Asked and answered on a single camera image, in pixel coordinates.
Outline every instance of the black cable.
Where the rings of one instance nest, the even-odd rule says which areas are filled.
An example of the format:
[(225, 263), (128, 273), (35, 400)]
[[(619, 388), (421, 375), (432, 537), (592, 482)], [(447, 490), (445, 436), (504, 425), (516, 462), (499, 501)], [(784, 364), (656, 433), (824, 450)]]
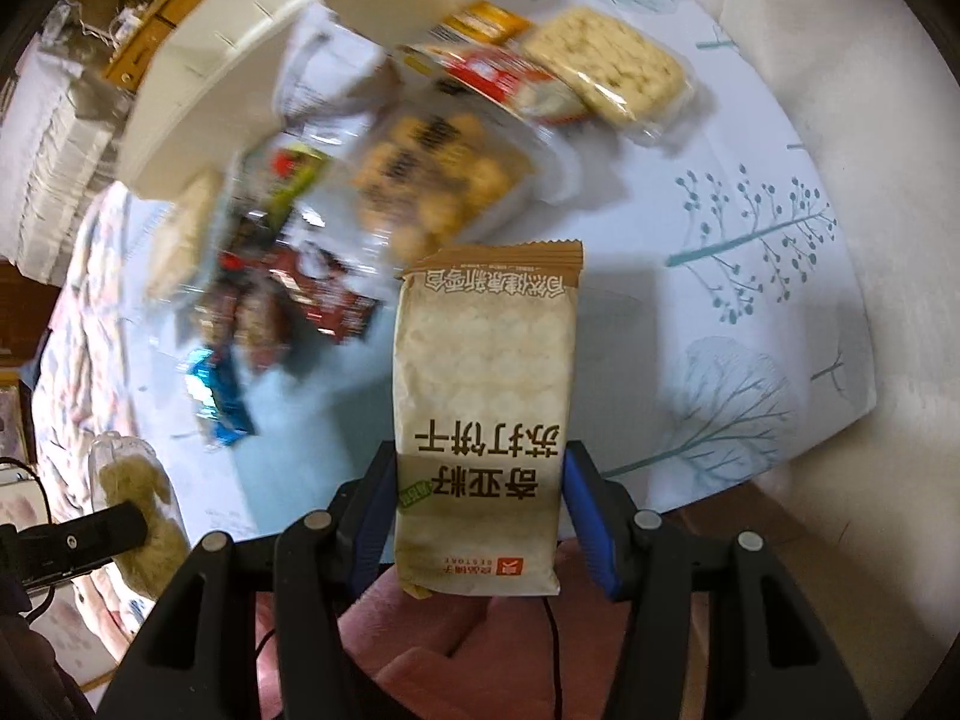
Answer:
[(553, 637), (553, 718), (563, 720), (563, 685), (560, 684), (560, 632), (557, 630), (557, 618), (553, 616), (550, 600), (544, 596), (546, 619), (550, 623), (550, 635)]
[[(43, 507), (47, 511), (47, 525), (53, 525), (54, 514), (50, 509), (50, 499), (47, 497), (47, 490), (43, 486), (43, 483), (40, 480), (40, 476), (37, 476), (37, 471), (34, 471), (33, 469), (30, 468), (30, 466), (27, 466), (27, 464), (21, 463), (20, 461), (15, 460), (13, 458), (0, 459), (0, 466), (17, 467), (21, 471), (24, 471), (26, 474), (28, 474), (30, 478), (34, 480), (35, 483), (37, 483), (37, 486), (40, 488), (40, 495), (43, 496)], [(45, 614), (46, 611), (49, 610), (49, 608), (54, 603), (55, 594), (56, 594), (56, 586), (53, 586), (51, 584), (49, 589), (47, 589), (47, 597), (43, 599), (43, 603), (26, 615), (25, 619), (27, 620), (28, 625), (31, 625), (32, 623), (37, 621), (37, 619), (40, 619), (40, 615)]]
[(260, 653), (263, 652), (264, 648), (270, 642), (270, 640), (277, 634), (277, 629), (272, 628), (270, 631), (267, 631), (263, 638), (261, 638), (260, 643), (256, 645), (256, 651), (253, 653), (253, 659), (256, 661), (260, 657)]

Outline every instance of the red logo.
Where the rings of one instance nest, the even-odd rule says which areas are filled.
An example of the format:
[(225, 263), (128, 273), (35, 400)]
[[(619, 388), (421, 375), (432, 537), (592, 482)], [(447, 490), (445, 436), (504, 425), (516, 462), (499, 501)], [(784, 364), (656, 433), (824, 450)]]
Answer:
[(496, 575), (498, 577), (518, 577), (523, 573), (523, 557), (498, 557)]

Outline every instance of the beige packet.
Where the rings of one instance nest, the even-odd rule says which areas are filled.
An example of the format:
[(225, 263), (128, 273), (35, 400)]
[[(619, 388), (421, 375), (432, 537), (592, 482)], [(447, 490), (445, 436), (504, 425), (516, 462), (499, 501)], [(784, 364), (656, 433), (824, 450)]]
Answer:
[(462, 245), (406, 271), (395, 560), (424, 597), (556, 595), (580, 242)]

